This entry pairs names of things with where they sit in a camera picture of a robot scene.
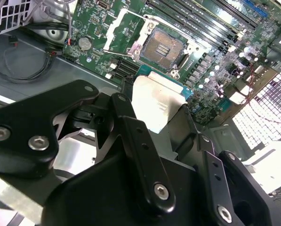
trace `white plastic part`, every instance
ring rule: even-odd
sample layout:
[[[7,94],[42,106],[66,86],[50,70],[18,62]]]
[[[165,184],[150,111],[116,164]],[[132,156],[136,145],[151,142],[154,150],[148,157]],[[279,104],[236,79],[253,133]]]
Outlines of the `white plastic part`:
[[[281,141],[270,142],[243,164],[267,194],[281,187]]]

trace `motherboard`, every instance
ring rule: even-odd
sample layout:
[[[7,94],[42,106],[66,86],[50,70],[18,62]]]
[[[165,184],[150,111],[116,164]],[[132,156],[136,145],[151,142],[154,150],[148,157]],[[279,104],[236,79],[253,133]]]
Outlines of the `motherboard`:
[[[64,57],[118,85],[150,71],[176,81],[204,125],[279,33],[281,0],[78,0]]]

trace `vent grille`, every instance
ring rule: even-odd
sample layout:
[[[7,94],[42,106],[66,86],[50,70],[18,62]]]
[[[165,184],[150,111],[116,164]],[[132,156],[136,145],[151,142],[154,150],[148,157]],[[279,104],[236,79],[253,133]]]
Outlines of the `vent grille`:
[[[18,28],[33,7],[33,0],[7,0],[0,11],[0,34]]]
[[[281,73],[264,87],[254,99],[250,101],[233,117],[235,125],[243,135],[251,149],[260,143],[267,145],[270,141],[281,138],[281,124],[269,122],[259,115],[281,122]]]

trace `red wire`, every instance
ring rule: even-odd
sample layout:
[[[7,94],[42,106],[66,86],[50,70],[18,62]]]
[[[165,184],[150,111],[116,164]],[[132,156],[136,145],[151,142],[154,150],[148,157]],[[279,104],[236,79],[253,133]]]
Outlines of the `red wire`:
[[[261,116],[260,114],[258,114],[258,113],[252,108],[252,106],[251,106],[251,104],[250,104],[250,90],[251,90],[251,87],[252,87],[252,84],[253,84],[253,78],[254,78],[253,65],[251,65],[250,68],[251,68],[251,72],[250,72],[251,78],[250,78],[249,91],[248,91],[246,103],[249,104],[251,110],[252,110],[258,117],[260,117],[260,118],[262,118],[262,119],[264,119],[264,120],[266,120],[266,121],[268,121],[268,122],[274,122],[274,123],[281,124],[281,121],[274,121],[274,120],[267,119],[267,118],[265,118],[264,116]]]

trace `gray metal surface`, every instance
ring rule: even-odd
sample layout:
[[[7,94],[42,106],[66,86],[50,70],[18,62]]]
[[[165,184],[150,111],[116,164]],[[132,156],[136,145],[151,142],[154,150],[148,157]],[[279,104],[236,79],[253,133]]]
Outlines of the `gray metal surface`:
[[[23,77],[34,73],[42,67],[44,63],[43,49],[45,49],[45,46],[27,39],[20,34],[18,37],[25,43],[20,41],[16,50],[8,51],[7,58],[13,72]],[[1,35],[0,70],[4,73],[7,70],[3,63],[3,52],[9,47],[11,46],[8,44],[8,37]],[[100,91],[106,92],[107,94],[112,94],[117,89],[116,85],[104,78],[57,58],[48,74],[34,83],[13,84],[0,78],[0,95],[18,101],[78,79],[90,82]]]

